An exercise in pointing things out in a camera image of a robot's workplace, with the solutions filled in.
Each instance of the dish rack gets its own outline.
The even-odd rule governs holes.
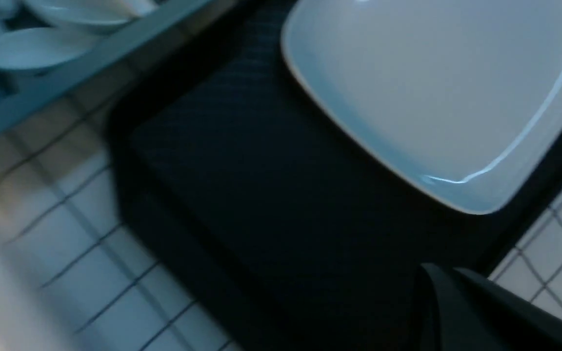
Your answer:
[[[212,0],[166,0],[147,16],[137,19],[105,37],[96,47],[76,60],[40,76],[24,79],[17,91],[4,88],[0,94],[0,133],[22,122],[53,100],[85,82],[103,68],[118,62]],[[13,29],[35,21],[20,20]]]

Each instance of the tile grout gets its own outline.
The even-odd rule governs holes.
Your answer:
[[[10,138],[12,138],[15,141],[14,142],[15,147],[20,149],[22,153],[27,151],[27,146],[24,144],[22,140],[20,140],[20,138],[16,137],[12,133],[10,135]],[[34,167],[34,170],[39,174],[39,176],[42,178],[42,181],[46,184],[46,186],[49,186],[49,184],[51,184],[51,186],[49,187],[52,189],[52,191],[56,193],[56,196],[58,196],[58,198],[60,199],[67,198],[66,193],[56,185],[56,182],[51,178],[51,174],[49,174],[49,172],[44,168],[44,166],[38,160],[34,160],[29,164],[31,164],[31,166]],[[84,214],[81,213],[81,211],[76,207],[76,205],[72,204],[67,200],[60,200],[60,201],[68,208],[69,213],[71,213],[73,217],[75,217],[77,222],[82,226],[82,228],[84,228],[84,230],[88,235],[95,238],[95,240],[101,239],[102,235],[98,233],[98,231],[93,227],[93,225],[84,216]],[[121,273],[123,273],[127,278],[129,278],[129,280],[136,279],[136,275],[133,274],[133,272],[127,267],[127,265],[122,261],[122,258],[120,258],[118,254],[116,254],[111,248],[105,245],[100,245],[100,248],[103,249],[103,251],[110,258],[112,263],[114,263],[118,267],[119,271],[121,271]],[[154,312],[157,313],[160,316],[160,318],[164,320],[164,322],[167,322],[167,320],[169,320],[169,317],[167,317],[162,307],[157,302],[156,298],[145,287],[138,285],[136,286],[136,288],[140,291],[140,293],[142,293],[145,301],[153,308]],[[174,336],[179,339],[181,344],[186,349],[188,349],[188,351],[194,351],[192,345],[190,345],[189,342],[187,342],[187,338],[185,338],[177,328],[170,328],[170,329],[171,332],[174,334]]]

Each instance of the plate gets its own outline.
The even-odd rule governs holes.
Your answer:
[[[562,0],[301,0],[281,48],[344,132],[464,213],[508,204],[562,131]]]
[[[74,31],[30,28],[0,36],[0,71],[36,74],[76,59],[100,40]]]
[[[34,16],[54,27],[97,35],[123,28],[134,18],[120,0],[23,0]]]

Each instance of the white bowl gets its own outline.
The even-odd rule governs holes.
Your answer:
[[[23,0],[34,16],[54,27],[111,34],[133,17],[118,0]]]
[[[101,37],[56,28],[31,28],[0,36],[0,71],[37,74],[80,57]]]

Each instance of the black cloth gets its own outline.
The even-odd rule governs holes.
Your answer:
[[[406,351],[562,351],[562,320],[467,269],[423,264]]]
[[[547,172],[562,169],[562,153],[549,154],[498,213],[448,209],[305,97],[279,49],[294,1],[250,4],[254,13],[210,29],[116,107],[109,139],[123,213],[134,198],[125,188],[157,183],[154,196],[174,216],[188,213],[188,231],[218,267],[307,349],[397,350],[417,266],[489,269],[549,201],[548,182],[562,182]],[[141,211],[125,220],[152,216]],[[161,247],[178,245],[167,238],[173,229],[149,228],[138,225],[138,235],[169,268],[196,270]],[[216,315],[238,333],[230,316]]]

